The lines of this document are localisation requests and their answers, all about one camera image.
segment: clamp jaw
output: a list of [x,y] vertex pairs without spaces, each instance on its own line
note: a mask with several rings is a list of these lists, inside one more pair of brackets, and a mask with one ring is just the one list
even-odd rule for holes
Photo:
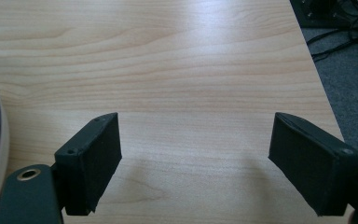
[[121,160],[117,113],[90,121],[55,153],[55,163],[11,174],[0,197],[0,224],[63,223],[95,212]]
[[358,150],[305,119],[276,113],[269,159],[318,216],[343,216],[349,203],[358,224]]

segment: electrical wire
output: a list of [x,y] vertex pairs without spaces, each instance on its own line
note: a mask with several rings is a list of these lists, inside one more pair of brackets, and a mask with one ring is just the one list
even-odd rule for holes
[[[358,1],[357,0],[351,0],[351,1],[352,1],[353,5],[358,10]],[[311,38],[310,40],[307,41],[307,45],[309,46],[312,43],[315,43],[315,42],[317,42],[317,41],[319,41],[321,39],[324,39],[324,38],[326,38],[326,37],[328,37],[330,35],[337,34],[337,33],[340,33],[340,32],[345,32],[345,31],[348,32],[349,41],[347,41],[345,43],[342,43],[342,44],[340,44],[338,46],[335,46],[335,47],[333,47],[331,49],[311,54],[312,60],[315,63],[317,63],[317,62],[319,62],[321,60],[324,60],[324,59],[328,58],[334,52],[346,49],[346,48],[348,48],[348,47],[350,47],[350,46],[352,46],[354,44],[358,44],[358,36],[355,37],[353,35],[353,33],[358,34],[358,16],[357,16],[356,19],[354,19],[353,22],[351,22],[350,28],[338,28],[336,30],[329,31],[329,32],[321,34],[321,35],[316,35],[315,37],[313,37],[313,38]]]

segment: light wood grain surface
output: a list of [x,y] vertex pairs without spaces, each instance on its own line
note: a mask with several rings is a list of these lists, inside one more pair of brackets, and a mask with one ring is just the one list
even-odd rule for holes
[[118,112],[123,160],[66,223],[345,223],[268,160],[276,111],[341,137],[287,0],[0,0],[8,172]]

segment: black cable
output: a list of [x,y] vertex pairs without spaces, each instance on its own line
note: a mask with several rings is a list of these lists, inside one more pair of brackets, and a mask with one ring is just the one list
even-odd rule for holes
[[339,50],[345,49],[345,48],[347,48],[347,47],[349,47],[349,46],[355,44],[356,41],[358,41],[358,37],[356,37],[356,38],[354,38],[353,40],[350,40],[350,41],[348,41],[348,42],[345,42],[345,43],[343,43],[343,44],[340,44],[340,45],[338,45],[338,46],[336,46],[336,47],[334,47],[334,48],[332,48],[332,49],[328,49],[328,50],[325,50],[325,51],[323,51],[323,52],[311,54],[312,59],[314,60],[315,63],[316,63],[316,62],[319,62],[319,61],[321,61],[321,60],[324,60],[324,59],[326,59],[328,56],[330,56],[331,53],[334,53],[334,52],[337,52],[337,51],[339,51]]
[[348,31],[347,28],[338,28],[336,30],[333,30],[333,31],[330,31],[330,32],[327,32],[327,33],[324,33],[324,34],[321,34],[321,35],[317,35],[313,38],[311,38],[310,40],[307,41],[307,45],[309,46],[310,44],[318,41],[318,40],[321,40],[325,37],[328,37],[330,35],[333,35],[333,34],[336,34],[336,33],[339,33],[339,32],[343,32],[343,31]]

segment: screw hole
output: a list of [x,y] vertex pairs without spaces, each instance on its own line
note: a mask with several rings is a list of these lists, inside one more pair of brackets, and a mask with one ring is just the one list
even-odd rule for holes
[[17,179],[20,181],[27,181],[32,178],[35,178],[38,175],[40,175],[39,169],[30,169],[30,170],[26,170],[26,171],[22,172],[21,174],[19,174],[17,176]]
[[68,154],[74,154],[75,153],[75,149],[69,149],[68,150]]

